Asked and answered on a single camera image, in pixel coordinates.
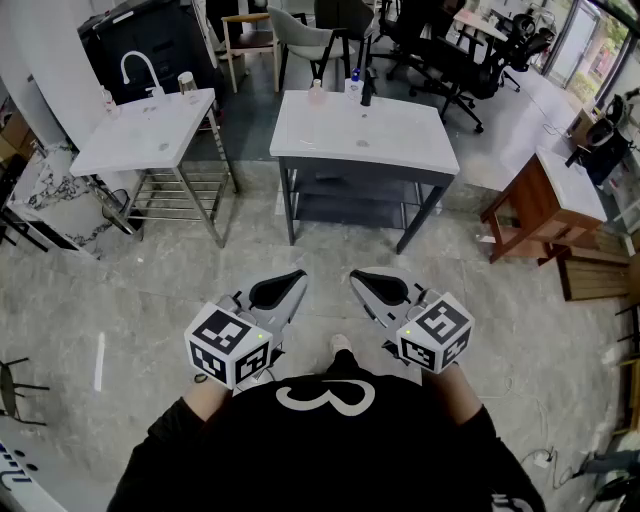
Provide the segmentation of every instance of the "bottle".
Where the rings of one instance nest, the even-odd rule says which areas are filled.
[[[113,96],[104,88],[104,85],[101,85],[100,88],[102,92],[102,104],[104,105],[107,115],[111,119],[117,119],[120,115],[120,107],[113,101]]]
[[[351,73],[351,78],[347,78],[344,81],[344,92],[347,94],[349,99],[352,99],[353,101],[360,101],[363,87],[364,82],[360,80],[360,70],[358,68],[354,68]]]
[[[312,105],[322,105],[327,99],[327,91],[322,88],[322,81],[316,78],[309,89],[309,103]]]

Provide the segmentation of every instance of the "white number 3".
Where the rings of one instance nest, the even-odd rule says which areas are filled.
[[[364,391],[364,398],[355,405],[349,405],[345,404],[331,391],[327,390],[322,396],[314,398],[313,400],[295,400],[289,397],[289,391],[291,391],[290,387],[282,387],[278,389],[278,391],[276,391],[276,398],[278,399],[278,402],[284,405],[287,409],[291,409],[293,411],[312,411],[329,402],[333,405],[335,410],[343,416],[358,416],[371,406],[373,399],[376,396],[375,388],[368,382],[364,382],[362,380],[323,380],[322,382],[348,382],[349,384],[355,384],[356,386],[360,386]]]

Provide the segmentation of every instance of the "black faucet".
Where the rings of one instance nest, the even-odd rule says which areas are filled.
[[[360,105],[368,107],[371,105],[371,96],[377,94],[374,80],[378,78],[376,70],[368,67],[364,71],[364,87],[362,88],[362,101]]]

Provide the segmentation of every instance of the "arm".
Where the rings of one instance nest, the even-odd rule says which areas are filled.
[[[511,451],[498,437],[491,416],[457,364],[440,374],[422,372],[422,385],[430,387],[459,428],[459,453],[466,473],[492,494],[526,501],[535,512],[544,502]]]
[[[164,510],[172,496],[158,490],[174,488],[175,469],[182,467],[189,443],[230,396],[227,388],[211,379],[191,386],[149,427],[146,439],[133,449],[107,511]]]
[[[452,364],[442,373],[422,370],[422,385],[430,386],[456,425],[463,425],[482,408],[482,402],[467,382],[462,369]]]

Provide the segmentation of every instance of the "faucet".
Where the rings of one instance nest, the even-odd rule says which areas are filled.
[[[153,70],[153,64],[151,64],[151,61],[147,58],[147,56],[144,53],[132,51],[132,52],[125,53],[124,56],[122,57],[122,60],[120,61],[120,70],[122,71],[122,78],[124,80],[125,85],[127,85],[127,84],[129,84],[131,82],[131,80],[129,80],[129,77],[127,76],[126,69],[124,69],[124,61],[127,59],[127,57],[129,55],[136,55],[136,56],[140,57],[143,61],[145,61],[145,63],[149,67],[149,71],[151,71],[151,76],[153,78],[153,83],[156,86],[155,87],[148,87],[146,90],[147,91],[150,90],[152,96],[164,96],[164,89],[160,85],[160,82],[158,82],[158,77],[156,76],[156,72]]]

